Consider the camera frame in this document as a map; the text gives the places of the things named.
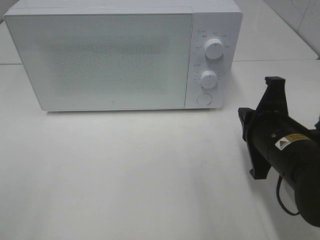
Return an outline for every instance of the white table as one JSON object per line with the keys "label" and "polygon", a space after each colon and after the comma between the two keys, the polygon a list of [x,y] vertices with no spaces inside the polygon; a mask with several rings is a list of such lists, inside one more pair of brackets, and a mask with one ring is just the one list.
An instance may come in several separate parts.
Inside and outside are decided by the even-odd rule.
{"label": "white table", "polygon": [[[235,0],[243,12],[234,61],[315,60],[318,55],[263,1]],[[0,64],[21,64],[5,23]]]}
{"label": "white table", "polygon": [[282,211],[273,169],[250,176],[237,112],[256,108],[265,76],[280,76],[290,116],[312,128],[320,61],[234,62],[216,110],[46,113],[21,65],[0,73],[1,239],[320,238]]}

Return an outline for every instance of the white wall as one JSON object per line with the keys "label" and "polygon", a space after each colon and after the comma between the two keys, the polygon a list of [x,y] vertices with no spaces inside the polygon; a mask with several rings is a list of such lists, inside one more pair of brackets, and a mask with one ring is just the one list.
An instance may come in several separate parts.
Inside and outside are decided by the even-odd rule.
{"label": "white wall", "polygon": [[320,56],[320,0],[264,0]]}
{"label": "white wall", "polygon": [[4,14],[16,2],[18,2],[18,0],[0,0],[0,23],[3,21]]}

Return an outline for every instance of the microwave door window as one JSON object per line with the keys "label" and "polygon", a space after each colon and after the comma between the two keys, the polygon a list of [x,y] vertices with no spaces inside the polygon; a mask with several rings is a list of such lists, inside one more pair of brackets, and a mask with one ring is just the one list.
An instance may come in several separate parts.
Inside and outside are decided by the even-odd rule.
{"label": "microwave door window", "polygon": [[6,20],[44,110],[185,106],[192,14]]}

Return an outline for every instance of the white knob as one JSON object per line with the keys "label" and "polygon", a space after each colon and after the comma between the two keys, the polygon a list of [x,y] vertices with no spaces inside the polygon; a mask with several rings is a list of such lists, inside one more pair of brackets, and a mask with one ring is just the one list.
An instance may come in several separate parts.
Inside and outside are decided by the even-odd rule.
{"label": "white knob", "polygon": [[209,39],[204,44],[204,53],[209,59],[218,59],[224,54],[224,44],[219,38]]}
{"label": "white knob", "polygon": [[218,83],[218,76],[214,71],[204,71],[200,77],[200,84],[205,89],[212,89]]}

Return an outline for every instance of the white microwave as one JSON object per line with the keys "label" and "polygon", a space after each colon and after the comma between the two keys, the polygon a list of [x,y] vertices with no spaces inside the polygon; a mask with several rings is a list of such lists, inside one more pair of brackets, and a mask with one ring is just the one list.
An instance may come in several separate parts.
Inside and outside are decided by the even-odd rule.
{"label": "white microwave", "polygon": [[232,0],[20,0],[5,22],[45,111],[220,108]]}

